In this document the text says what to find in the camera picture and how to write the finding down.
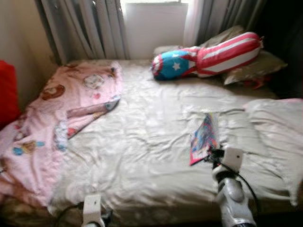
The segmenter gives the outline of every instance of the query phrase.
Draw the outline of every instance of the small patterned fabric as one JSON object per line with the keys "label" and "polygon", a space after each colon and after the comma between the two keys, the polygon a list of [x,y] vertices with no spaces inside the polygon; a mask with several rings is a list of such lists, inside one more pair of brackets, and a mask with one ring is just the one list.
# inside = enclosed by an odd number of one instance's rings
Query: small patterned fabric
{"label": "small patterned fabric", "polygon": [[206,158],[212,148],[220,148],[217,113],[206,113],[199,128],[194,132],[190,143],[190,162],[192,166]]}
{"label": "small patterned fabric", "polygon": [[155,79],[168,80],[197,73],[210,77],[252,62],[261,49],[257,34],[246,32],[209,48],[197,46],[159,54],[152,62]]}
{"label": "small patterned fabric", "polygon": [[252,63],[224,73],[222,78],[225,85],[251,80],[260,87],[267,80],[265,75],[279,71],[286,66],[287,64],[281,59],[262,50]]}
{"label": "small patterned fabric", "polygon": [[25,113],[0,131],[0,200],[13,196],[47,206],[58,179],[67,139],[120,99],[118,63],[60,67]]}

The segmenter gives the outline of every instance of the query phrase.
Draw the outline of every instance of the star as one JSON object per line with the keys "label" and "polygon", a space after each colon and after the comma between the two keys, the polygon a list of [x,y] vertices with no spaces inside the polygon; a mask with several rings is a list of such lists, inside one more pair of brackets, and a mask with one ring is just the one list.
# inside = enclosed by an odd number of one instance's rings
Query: star
{"label": "star", "polygon": [[173,68],[175,69],[175,71],[178,70],[178,69],[180,69],[180,63],[175,63],[174,62]]}

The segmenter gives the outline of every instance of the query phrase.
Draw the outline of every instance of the curtain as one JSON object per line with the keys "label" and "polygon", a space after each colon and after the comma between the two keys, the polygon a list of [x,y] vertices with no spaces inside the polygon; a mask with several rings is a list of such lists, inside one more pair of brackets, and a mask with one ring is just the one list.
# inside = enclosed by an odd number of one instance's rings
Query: curtain
{"label": "curtain", "polygon": [[266,0],[204,0],[197,45],[234,26],[252,30]]}
{"label": "curtain", "polygon": [[128,59],[119,0],[41,0],[61,64],[77,59]]}
{"label": "curtain", "polygon": [[207,0],[187,0],[182,2],[188,3],[188,10],[186,15],[183,46],[194,46],[197,41],[197,36],[200,26],[202,8],[204,1]]}

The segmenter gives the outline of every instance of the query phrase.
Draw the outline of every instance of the teddy bear print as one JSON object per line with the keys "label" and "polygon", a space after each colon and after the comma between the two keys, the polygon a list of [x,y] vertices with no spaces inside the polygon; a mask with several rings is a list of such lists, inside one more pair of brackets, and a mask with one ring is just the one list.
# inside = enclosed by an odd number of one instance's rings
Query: teddy bear print
{"label": "teddy bear print", "polygon": [[84,85],[90,89],[98,89],[104,83],[103,78],[100,75],[93,74],[84,78]]}
{"label": "teddy bear print", "polygon": [[28,128],[19,130],[19,131],[17,132],[17,134],[15,135],[15,137],[14,137],[14,141],[19,141],[19,140],[21,140],[21,139],[23,139],[24,137],[29,136],[29,135],[30,135],[30,131],[29,131]]}
{"label": "teddy bear print", "polygon": [[66,121],[59,121],[54,129],[54,142],[56,148],[65,151],[67,148],[68,128]]}
{"label": "teddy bear print", "polygon": [[37,147],[42,147],[44,145],[44,142],[30,140],[28,142],[24,142],[20,147],[14,147],[13,152],[17,156],[20,156],[23,153],[30,155],[36,150]]}
{"label": "teddy bear print", "polygon": [[68,135],[69,138],[72,137],[73,135],[75,135],[76,133],[77,133],[77,130],[74,129],[74,128],[68,128],[67,129],[67,135]]}
{"label": "teddy bear print", "polygon": [[15,124],[15,129],[17,130],[21,129],[26,120],[27,120],[27,113],[25,112],[18,118],[17,123]]}
{"label": "teddy bear print", "polygon": [[63,85],[59,84],[55,87],[45,89],[42,92],[41,98],[43,100],[48,100],[48,99],[51,99],[51,98],[57,98],[57,97],[60,97],[61,95],[63,95],[64,92],[65,92],[65,87]]}
{"label": "teddy bear print", "polygon": [[112,67],[110,70],[111,70],[111,72],[110,72],[110,74],[108,74],[108,77],[111,77],[111,78],[115,79],[116,78],[116,75],[115,75],[115,70],[116,69],[114,67]]}

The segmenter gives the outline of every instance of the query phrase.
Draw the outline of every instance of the black cable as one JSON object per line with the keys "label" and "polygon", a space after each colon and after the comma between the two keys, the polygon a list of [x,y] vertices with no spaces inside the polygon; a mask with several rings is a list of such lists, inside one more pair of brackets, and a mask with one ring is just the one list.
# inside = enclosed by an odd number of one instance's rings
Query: black cable
{"label": "black cable", "polygon": [[80,202],[80,203],[78,203],[77,205],[71,205],[71,206],[65,208],[65,209],[60,213],[60,215],[57,217],[57,219],[56,219],[56,221],[55,221],[55,224],[54,224],[54,227],[59,227],[61,218],[62,218],[68,211],[70,211],[71,209],[75,209],[75,208],[77,208],[77,209],[82,209],[82,208],[83,208],[83,205],[84,205],[84,203],[83,203],[83,202]]}
{"label": "black cable", "polygon": [[226,169],[228,169],[229,171],[231,171],[233,174],[235,174],[236,176],[238,176],[239,178],[241,178],[242,181],[245,182],[245,184],[247,185],[248,189],[250,190],[250,193],[252,194],[256,207],[257,207],[257,219],[259,218],[259,211],[260,211],[260,204],[259,204],[259,200],[254,192],[254,190],[251,188],[250,184],[245,180],[245,178],[243,176],[241,176],[239,173],[237,173],[236,171],[234,171],[233,169],[231,169],[229,166],[223,164],[222,162],[220,162],[219,160],[214,159],[212,156],[208,156],[207,158],[210,158],[213,162],[216,162],[220,165],[222,165],[223,167],[225,167]]}

